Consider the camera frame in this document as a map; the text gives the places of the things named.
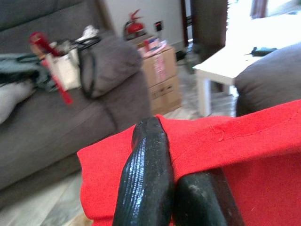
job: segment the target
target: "white bag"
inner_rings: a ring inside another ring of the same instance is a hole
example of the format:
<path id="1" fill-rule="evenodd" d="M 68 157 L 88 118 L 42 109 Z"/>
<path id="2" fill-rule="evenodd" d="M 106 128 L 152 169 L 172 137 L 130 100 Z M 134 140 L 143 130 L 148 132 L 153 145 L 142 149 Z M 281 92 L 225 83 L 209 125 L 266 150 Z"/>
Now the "white bag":
<path id="1" fill-rule="evenodd" d="M 64 91 L 81 86 L 77 49 L 72 49 L 68 54 L 59 57 L 49 53 L 46 55 L 46 60 L 51 74 L 60 80 Z"/>

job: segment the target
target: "stacked cardboard box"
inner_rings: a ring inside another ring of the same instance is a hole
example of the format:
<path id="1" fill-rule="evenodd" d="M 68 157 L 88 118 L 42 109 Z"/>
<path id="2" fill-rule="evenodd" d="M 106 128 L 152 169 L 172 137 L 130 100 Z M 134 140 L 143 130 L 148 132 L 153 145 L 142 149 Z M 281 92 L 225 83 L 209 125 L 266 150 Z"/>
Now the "stacked cardboard box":
<path id="1" fill-rule="evenodd" d="M 175 51 L 171 46 L 143 60 L 153 114 L 166 114 L 181 107 Z"/>

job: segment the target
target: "tiled floor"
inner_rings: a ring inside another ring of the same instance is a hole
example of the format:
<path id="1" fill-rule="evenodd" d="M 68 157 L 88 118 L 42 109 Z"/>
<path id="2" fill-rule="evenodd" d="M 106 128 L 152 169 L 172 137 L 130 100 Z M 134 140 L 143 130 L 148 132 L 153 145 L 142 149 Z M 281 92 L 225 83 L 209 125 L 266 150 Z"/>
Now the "tiled floor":
<path id="1" fill-rule="evenodd" d="M 194 74 L 178 66 L 182 107 L 166 114 L 170 119 L 197 119 L 197 87 Z M 212 86 L 212 115 L 235 116 L 237 95 L 227 96 Z M 70 226 L 70 220 L 83 213 L 79 190 L 80 172 L 72 174 L 38 193 L 0 210 L 0 226 Z"/>

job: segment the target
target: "red fabric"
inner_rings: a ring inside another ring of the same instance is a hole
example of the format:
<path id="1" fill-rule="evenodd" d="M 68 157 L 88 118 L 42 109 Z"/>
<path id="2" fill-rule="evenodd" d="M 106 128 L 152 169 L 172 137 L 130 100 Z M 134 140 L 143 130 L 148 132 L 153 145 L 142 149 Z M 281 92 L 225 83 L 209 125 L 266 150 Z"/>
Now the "red fabric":
<path id="1" fill-rule="evenodd" d="M 301 101 L 238 118 L 196 121 L 158 116 L 167 133 L 174 179 L 223 167 L 247 226 L 299 226 Z M 78 152 L 81 202 L 95 226 L 111 225 L 134 127 Z"/>

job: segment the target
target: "fire extinguisher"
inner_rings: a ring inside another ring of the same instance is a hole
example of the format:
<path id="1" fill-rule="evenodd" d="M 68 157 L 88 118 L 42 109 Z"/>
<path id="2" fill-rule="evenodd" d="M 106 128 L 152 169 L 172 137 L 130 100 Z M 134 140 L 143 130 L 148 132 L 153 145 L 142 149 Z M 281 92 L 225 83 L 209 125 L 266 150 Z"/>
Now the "fire extinguisher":
<path id="1" fill-rule="evenodd" d="M 137 19 L 141 17 L 136 17 L 136 14 L 140 11 L 138 9 L 134 13 L 130 14 L 130 20 L 124 26 L 124 38 L 125 40 L 131 40 L 142 35 L 145 35 L 144 24 L 137 22 Z"/>

